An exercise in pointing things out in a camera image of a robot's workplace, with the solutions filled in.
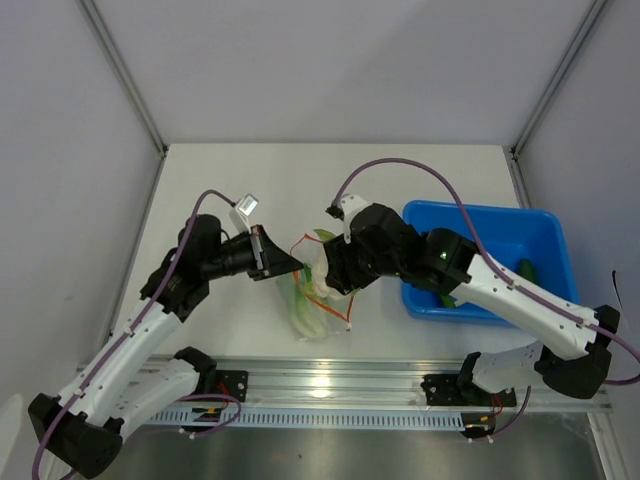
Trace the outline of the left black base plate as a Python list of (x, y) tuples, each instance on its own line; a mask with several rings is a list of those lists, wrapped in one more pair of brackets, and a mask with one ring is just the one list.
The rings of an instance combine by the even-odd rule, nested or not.
[(249, 372), (244, 370), (218, 370), (214, 380), (214, 394), (229, 395), (244, 402), (248, 392)]

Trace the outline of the green lettuce head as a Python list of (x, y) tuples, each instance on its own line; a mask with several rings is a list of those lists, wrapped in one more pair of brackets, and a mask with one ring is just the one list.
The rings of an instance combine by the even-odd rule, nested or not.
[(322, 340), (329, 334), (324, 311), (309, 300), (296, 285), (292, 274), (276, 281), (287, 309), (287, 318), (299, 340)]

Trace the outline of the dark green cucumber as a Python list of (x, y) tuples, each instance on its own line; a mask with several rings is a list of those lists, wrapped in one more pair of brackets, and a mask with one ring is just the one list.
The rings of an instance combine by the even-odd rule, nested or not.
[(539, 284), (539, 277), (531, 260), (527, 258), (521, 259), (518, 264), (517, 273), (520, 277), (527, 280), (528, 282), (534, 285)]

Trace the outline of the aluminium mounting rail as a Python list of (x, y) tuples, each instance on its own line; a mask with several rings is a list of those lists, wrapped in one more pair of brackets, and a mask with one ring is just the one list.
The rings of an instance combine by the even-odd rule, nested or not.
[(249, 373), (244, 404), (261, 408), (424, 409), (423, 376), (452, 373), (444, 360), (339, 360), (221, 357), (222, 370)]

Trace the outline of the blue plastic bin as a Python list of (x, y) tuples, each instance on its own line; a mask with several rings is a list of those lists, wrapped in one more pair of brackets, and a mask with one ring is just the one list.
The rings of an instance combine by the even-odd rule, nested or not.
[[(536, 209), (467, 205), (466, 210), (488, 253), (515, 273), (528, 260), (537, 284), (572, 303), (580, 303), (569, 252), (559, 220)], [(403, 209), (403, 220), (420, 233), (447, 228), (470, 239), (471, 232), (454, 203), (412, 200)], [(476, 324), (512, 329), (504, 319), (473, 304), (445, 307), (438, 295), (402, 285), (408, 314), (419, 320)]]

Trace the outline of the white cauliflower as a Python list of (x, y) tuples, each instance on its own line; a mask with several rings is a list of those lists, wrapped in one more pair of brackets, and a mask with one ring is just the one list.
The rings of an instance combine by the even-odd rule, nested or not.
[(305, 264), (305, 271), (309, 272), (312, 293), (321, 298), (332, 301), (340, 301), (346, 298), (345, 294), (340, 293), (337, 289), (330, 287), (327, 283), (327, 275), (329, 273), (329, 265), (326, 254), (323, 250), (319, 250), (312, 258), (310, 263)]

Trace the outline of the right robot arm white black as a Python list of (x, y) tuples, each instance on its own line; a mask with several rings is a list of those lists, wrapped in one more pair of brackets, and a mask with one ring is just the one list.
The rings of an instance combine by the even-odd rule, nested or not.
[(311, 269), (319, 296), (346, 297), (397, 277), (477, 305), (534, 337), (525, 347), (469, 354), (453, 377), (465, 403), (537, 384), (586, 400), (605, 384), (620, 319), (614, 308), (570, 303), (497, 262), (479, 240), (447, 228), (420, 233), (387, 206), (345, 197), (329, 212), (342, 220), (343, 232), (323, 242)]

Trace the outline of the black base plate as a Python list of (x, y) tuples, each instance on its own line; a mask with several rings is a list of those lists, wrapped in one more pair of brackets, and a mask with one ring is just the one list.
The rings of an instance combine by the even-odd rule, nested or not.
[(420, 384), (429, 406), (441, 407), (515, 407), (514, 391), (491, 394), (473, 383), (460, 387), (456, 374), (427, 374)]
[(214, 394), (229, 395), (244, 402), (248, 392), (249, 372), (244, 370), (218, 370), (214, 380)]

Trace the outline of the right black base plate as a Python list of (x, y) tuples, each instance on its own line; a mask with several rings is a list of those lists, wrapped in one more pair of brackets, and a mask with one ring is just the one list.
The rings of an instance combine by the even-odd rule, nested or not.
[(515, 407), (514, 391), (491, 394), (473, 383), (460, 387), (456, 374), (427, 374), (420, 384), (429, 406), (441, 407)]

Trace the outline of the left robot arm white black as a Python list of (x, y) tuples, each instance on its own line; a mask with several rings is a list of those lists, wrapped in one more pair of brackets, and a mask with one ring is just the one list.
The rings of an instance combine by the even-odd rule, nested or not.
[(217, 363), (194, 347), (179, 350), (151, 379), (133, 377), (210, 293), (213, 280), (245, 273), (254, 281), (302, 269), (263, 226), (223, 239), (220, 220), (194, 215), (140, 291), (130, 318), (84, 370), (56, 395), (38, 394), (28, 414), (40, 443), (73, 474), (93, 479), (119, 454), (126, 439), (175, 401), (238, 404), (221, 387)]

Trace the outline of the clear zip bag orange zipper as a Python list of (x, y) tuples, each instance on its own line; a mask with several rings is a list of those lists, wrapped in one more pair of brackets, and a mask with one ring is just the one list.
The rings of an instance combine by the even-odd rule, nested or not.
[(309, 272), (305, 271), (305, 264), (312, 261), (313, 256), (323, 250), (323, 242), (329, 241), (335, 234), (325, 229), (314, 229), (312, 233), (305, 233), (296, 243), (292, 245), (289, 253), (301, 261), (304, 268), (300, 271), (290, 273), (293, 275), (296, 285), (315, 305), (321, 308), (326, 316), (329, 326), (329, 336), (341, 333), (350, 333), (352, 330), (351, 314), (354, 306), (355, 295), (350, 294), (340, 301), (321, 299), (312, 293)]

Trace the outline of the green chili pepper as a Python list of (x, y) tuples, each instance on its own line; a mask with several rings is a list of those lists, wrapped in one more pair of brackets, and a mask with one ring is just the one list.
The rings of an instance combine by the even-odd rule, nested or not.
[(450, 295), (440, 295), (439, 300), (443, 308), (453, 309), (457, 307), (456, 299)]

